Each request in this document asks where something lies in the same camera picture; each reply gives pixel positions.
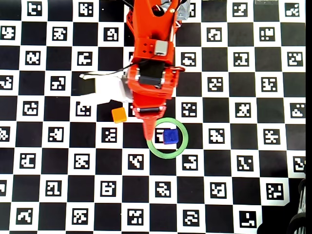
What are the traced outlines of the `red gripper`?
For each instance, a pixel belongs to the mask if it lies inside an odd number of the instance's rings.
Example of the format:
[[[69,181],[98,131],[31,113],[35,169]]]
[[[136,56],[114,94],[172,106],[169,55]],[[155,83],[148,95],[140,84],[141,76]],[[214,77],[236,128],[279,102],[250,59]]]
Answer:
[[[156,121],[164,116],[165,105],[172,98],[179,80],[181,66],[163,61],[142,60],[126,66],[127,85],[133,97],[133,111],[143,120],[146,140],[152,140]]]

